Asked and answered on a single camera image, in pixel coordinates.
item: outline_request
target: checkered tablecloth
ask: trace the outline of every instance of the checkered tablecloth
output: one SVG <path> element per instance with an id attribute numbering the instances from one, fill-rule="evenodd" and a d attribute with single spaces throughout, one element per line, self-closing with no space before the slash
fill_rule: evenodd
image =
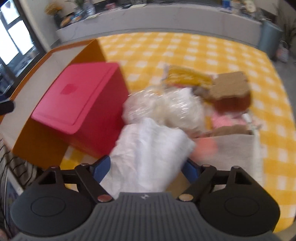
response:
<path id="1" fill-rule="evenodd" d="M 265 189 L 281 209 L 276 231 L 292 224 L 296 213 L 295 125 L 285 89 L 265 53 L 228 40 L 184 33 L 131 33 L 99 40 L 107 60 L 120 63 L 131 92 L 159 84 L 165 64 L 208 74 L 244 71 L 252 88 L 251 110 L 263 123 Z M 61 167 L 90 160 L 70 147 Z"/>

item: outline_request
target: plastic bottle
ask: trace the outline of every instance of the plastic bottle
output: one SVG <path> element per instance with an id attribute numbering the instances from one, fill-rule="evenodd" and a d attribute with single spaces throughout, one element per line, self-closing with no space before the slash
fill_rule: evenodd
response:
<path id="1" fill-rule="evenodd" d="M 94 5 L 90 2 L 90 0 L 85 0 L 83 9 L 86 11 L 88 16 L 94 15 L 96 13 Z"/>

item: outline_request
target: red plastic bin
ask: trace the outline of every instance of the red plastic bin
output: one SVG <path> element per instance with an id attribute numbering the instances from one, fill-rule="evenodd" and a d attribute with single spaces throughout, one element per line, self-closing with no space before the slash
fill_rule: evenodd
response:
<path id="1" fill-rule="evenodd" d="M 127 97 L 118 64 L 73 64 L 48 89 L 32 118 L 56 130 L 70 145 L 100 157 L 115 146 Z"/>

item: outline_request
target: pink lid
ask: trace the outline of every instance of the pink lid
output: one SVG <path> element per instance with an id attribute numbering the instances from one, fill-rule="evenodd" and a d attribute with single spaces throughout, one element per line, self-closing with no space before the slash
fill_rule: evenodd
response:
<path id="1" fill-rule="evenodd" d="M 67 127 L 85 118 L 81 115 L 88 111 L 83 110 L 91 108 L 96 99 L 94 95 L 98 96 L 109 80 L 106 76 L 117 68 L 116 63 L 105 62 L 68 66 L 45 93 L 32 118 L 55 129 L 72 132 L 72 128 Z"/>

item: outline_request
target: gray trash bin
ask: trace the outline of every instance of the gray trash bin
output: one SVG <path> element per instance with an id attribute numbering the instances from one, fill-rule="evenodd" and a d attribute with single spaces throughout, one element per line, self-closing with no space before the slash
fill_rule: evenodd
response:
<path id="1" fill-rule="evenodd" d="M 265 20 L 262 24 L 258 49 L 267 53 L 269 58 L 273 58 L 279 47 L 279 41 L 281 40 L 282 35 L 283 31 L 279 26 Z"/>

